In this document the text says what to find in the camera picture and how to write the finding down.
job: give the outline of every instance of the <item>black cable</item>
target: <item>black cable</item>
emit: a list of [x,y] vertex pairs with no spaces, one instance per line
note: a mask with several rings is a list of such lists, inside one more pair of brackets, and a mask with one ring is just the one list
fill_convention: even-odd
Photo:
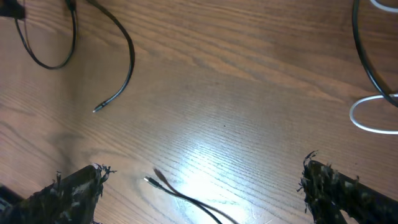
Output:
[[160,189],[160,190],[163,190],[164,192],[168,193],[169,195],[173,195],[174,197],[178,197],[178,198],[180,198],[180,199],[186,200],[186,201],[188,201],[188,202],[194,204],[195,206],[197,206],[198,208],[200,208],[202,211],[206,212],[206,214],[209,215],[212,219],[214,219],[214,221],[215,221],[217,224],[223,224],[223,223],[221,223],[221,221],[219,221],[218,218],[215,217],[209,210],[207,210],[204,206],[202,206],[202,204],[204,204],[203,202],[199,202],[198,200],[193,199],[193,198],[190,198],[190,197],[188,197],[188,196],[185,196],[185,195],[183,195],[183,194],[181,194],[181,193],[178,193],[178,194],[177,194],[177,193],[171,192],[171,191],[165,189],[160,183],[158,183],[158,181],[154,180],[153,178],[145,177],[144,180],[145,180],[146,182],[150,183],[150,184],[151,184],[152,186],[154,186],[155,188]]
[[359,38],[359,30],[358,30],[358,9],[359,9],[359,0],[354,0],[353,3],[353,34],[355,40],[356,50],[359,55],[359,59],[361,60],[362,66],[366,71],[370,81],[376,87],[376,89],[380,92],[380,94],[392,105],[398,107],[398,102],[392,99],[390,96],[391,90],[388,89],[387,85],[381,78],[376,78],[377,73],[374,71],[373,66],[371,65],[368,56],[366,55],[366,51],[362,46],[361,39]]
[[119,89],[119,91],[117,93],[115,93],[112,97],[103,101],[102,103],[100,103],[98,106],[95,107],[95,109],[93,110],[93,112],[95,113],[95,112],[99,111],[100,109],[102,109],[103,107],[105,107],[108,103],[110,103],[116,97],[118,97],[123,92],[123,90],[126,88],[127,84],[130,81],[132,71],[134,69],[136,53],[134,51],[134,45],[132,44],[130,35],[127,33],[126,29],[122,26],[122,24],[107,9],[105,9],[102,5],[100,5],[96,0],[87,0],[87,1],[90,4],[92,4],[94,7],[98,8],[101,12],[103,12],[106,16],[108,16],[117,25],[117,27],[120,29],[120,31],[125,36],[127,43],[129,44],[129,51],[130,51],[130,67],[129,67],[129,71],[127,72],[126,80],[124,81],[122,87]]
[[22,43],[24,44],[24,47],[25,47],[26,51],[28,52],[28,54],[32,57],[32,59],[37,64],[39,64],[41,67],[44,67],[44,68],[49,69],[49,70],[55,70],[55,69],[59,69],[59,68],[64,67],[69,62],[70,58],[73,55],[73,52],[75,51],[76,37],[77,37],[77,25],[76,25],[76,17],[75,17],[76,5],[74,3],[72,3],[72,2],[70,2],[70,0],[66,0],[66,2],[67,2],[67,5],[68,5],[68,8],[70,10],[70,14],[72,16],[73,39],[72,39],[72,46],[70,47],[70,50],[69,50],[69,54],[68,54],[67,58],[60,65],[57,65],[57,66],[54,66],[54,67],[48,66],[48,65],[42,63],[40,60],[37,59],[37,57],[34,55],[32,49],[29,47],[28,43],[25,41],[24,36],[22,35],[21,29],[19,28],[18,20],[15,19],[15,25],[17,26],[17,30],[18,30],[19,36],[21,37]]

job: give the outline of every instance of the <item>brown wooden tabletop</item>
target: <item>brown wooden tabletop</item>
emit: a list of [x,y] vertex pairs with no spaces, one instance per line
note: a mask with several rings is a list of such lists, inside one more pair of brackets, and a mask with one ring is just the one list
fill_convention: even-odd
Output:
[[[195,206],[145,183],[160,169],[176,189],[239,223],[310,223],[297,193],[303,158],[398,200],[398,137],[354,126],[348,111],[377,94],[358,58],[352,1],[98,0],[130,33],[78,1],[81,36],[69,64],[38,66],[12,19],[0,19],[0,183],[23,197],[97,162],[118,172],[104,185],[103,223],[212,223]],[[72,41],[61,0],[27,0],[36,56],[61,62]],[[398,14],[361,1],[364,45],[398,88]],[[398,128],[384,100],[357,118]]]

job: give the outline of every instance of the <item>looped white cable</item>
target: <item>looped white cable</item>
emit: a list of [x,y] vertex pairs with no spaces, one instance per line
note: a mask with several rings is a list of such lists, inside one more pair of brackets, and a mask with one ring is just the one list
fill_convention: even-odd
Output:
[[378,3],[377,0],[371,0],[371,2],[374,4],[374,6],[378,7],[379,9],[382,9],[382,10],[387,11],[387,12],[398,13],[398,8],[385,6],[383,4]]
[[[391,97],[398,97],[398,93],[396,94],[390,94]],[[353,124],[355,124],[355,126],[365,130],[365,131],[370,131],[373,133],[379,133],[379,134],[398,134],[398,131],[391,131],[391,130],[382,130],[382,129],[375,129],[375,128],[369,128],[366,127],[363,124],[360,124],[359,122],[357,122],[354,118],[354,109],[356,106],[358,106],[360,103],[363,103],[365,101],[369,101],[369,100],[375,100],[375,99],[380,99],[383,98],[382,95],[376,95],[376,96],[369,96],[369,97],[365,97],[363,99],[358,100],[357,102],[355,102],[351,109],[349,109],[349,118],[350,120],[353,122]]]

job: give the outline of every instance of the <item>wooden surface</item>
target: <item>wooden surface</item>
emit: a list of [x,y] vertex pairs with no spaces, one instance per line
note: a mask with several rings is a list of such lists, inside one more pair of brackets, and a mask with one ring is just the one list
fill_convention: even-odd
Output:
[[[23,197],[97,162],[118,170],[95,218],[103,223],[212,223],[143,177],[160,169],[192,197],[240,223],[310,223],[297,193],[303,158],[317,159],[398,199],[398,139],[351,124],[350,106],[377,92],[356,54],[351,1],[99,0],[130,33],[78,1],[81,38],[61,70],[28,56],[0,19],[0,182]],[[27,0],[30,44],[49,65],[71,42],[63,1]],[[361,35],[374,66],[398,87],[398,14],[362,0]],[[384,101],[358,119],[397,129]]]

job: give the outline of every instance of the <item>white cable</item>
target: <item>white cable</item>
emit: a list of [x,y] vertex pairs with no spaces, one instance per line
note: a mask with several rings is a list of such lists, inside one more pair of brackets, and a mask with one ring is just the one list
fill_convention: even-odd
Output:
[[[398,93],[396,94],[390,94],[391,97],[398,97]],[[355,102],[353,104],[353,106],[351,107],[351,109],[349,109],[349,118],[350,120],[353,122],[353,124],[355,124],[357,127],[365,130],[365,131],[370,131],[373,133],[379,133],[379,134],[398,134],[398,131],[390,131],[390,130],[381,130],[381,129],[375,129],[375,128],[369,128],[366,127],[360,123],[358,123],[355,118],[354,118],[354,109],[356,106],[358,106],[360,103],[363,103],[365,101],[369,101],[369,100],[374,100],[374,99],[380,99],[383,98],[382,95],[376,95],[376,96],[369,96],[369,97],[365,97],[363,99],[358,100],[357,102]]]
[[371,3],[373,3],[374,6],[378,7],[379,9],[382,9],[384,11],[398,13],[398,8],[385,6],[383,4],[378,3],[377,0],[371,0]]

